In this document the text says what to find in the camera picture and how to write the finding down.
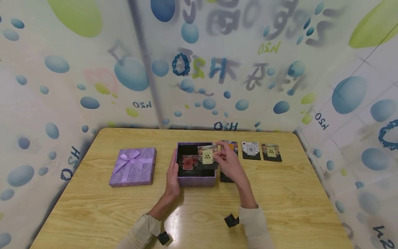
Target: purple gift box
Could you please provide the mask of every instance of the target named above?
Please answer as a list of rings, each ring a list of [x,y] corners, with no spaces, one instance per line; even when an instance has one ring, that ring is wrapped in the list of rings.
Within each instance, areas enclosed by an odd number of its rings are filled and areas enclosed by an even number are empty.
[[[197,147],[211,145],[212,143],[177,143],[176,163],[181,162],[184,155],[197,155]],[[181,187],[214,187],[216,184],[216,171],[206,169],[197,171],[197,174],[184,175],[184,170],[178,167],[178,183]]]
[[[156,149],[121,149],[109,185],[112,187],[150,185],[155,171]]]

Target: hand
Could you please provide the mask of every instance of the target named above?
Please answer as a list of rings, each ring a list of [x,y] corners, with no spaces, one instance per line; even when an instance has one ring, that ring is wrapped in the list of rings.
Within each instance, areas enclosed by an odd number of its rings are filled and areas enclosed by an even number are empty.
[[[221,171],[237,185],[248,182],[249,180],[239,162],[238,155],[229,147],[229,144],[223,141],[217,141],[216,144],[221,145],[221,150],[214,154],[213,157],[220,165]]]

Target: black clip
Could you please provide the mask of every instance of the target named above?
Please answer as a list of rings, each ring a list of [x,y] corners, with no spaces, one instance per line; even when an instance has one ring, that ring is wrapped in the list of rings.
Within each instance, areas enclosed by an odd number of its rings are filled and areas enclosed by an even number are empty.
[[[170,240],[170,237],[169,237],[169,235],[166,233],[166,231],[164,231],[163,233],[160,233],[158,236],[157,236],[157,238],[158,238],[158,240],[159,240],[159,242],[162,244],[162,245],[165,245],[167,242],[169,242],[169,240]]]
[[[232,214],[228,215],[228,217],[224,218],[224,220],[228,227],[234,227],[239,224],[239,216],[235,219]]]

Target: left hand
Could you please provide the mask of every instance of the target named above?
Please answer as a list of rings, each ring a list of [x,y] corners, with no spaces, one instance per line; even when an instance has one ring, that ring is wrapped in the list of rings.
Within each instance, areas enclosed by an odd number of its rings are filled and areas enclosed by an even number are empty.
[[[174,149],[173,156],[170,161],[169,169],[166,173],[166,190],[164,195],[175,200],[179,196],[179,184],[178,184],[178,163],[176,163],[177,149]]]

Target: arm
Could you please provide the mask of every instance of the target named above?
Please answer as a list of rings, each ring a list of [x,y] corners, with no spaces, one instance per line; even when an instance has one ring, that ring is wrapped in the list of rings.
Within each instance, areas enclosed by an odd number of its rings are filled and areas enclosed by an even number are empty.
[[[216,144],[221,145],[222,150],[215,154],[214,158],[220,165],[221,171],[234,181],[239,192],[239,221],[245,229],[248,249],[272,249],[264,211],[254,199],[250,181],[238,156],[227,143],[218,141]]]
[[[147,213],[141,216],[129,233],[117,245],[116,249],[144,249],[151,241],[152,236],[160,234],[161,220],[170,204],[179,196],[179,184],[177,180],[178,164],[176,150],[166,173],[166,190],[158,203]]]

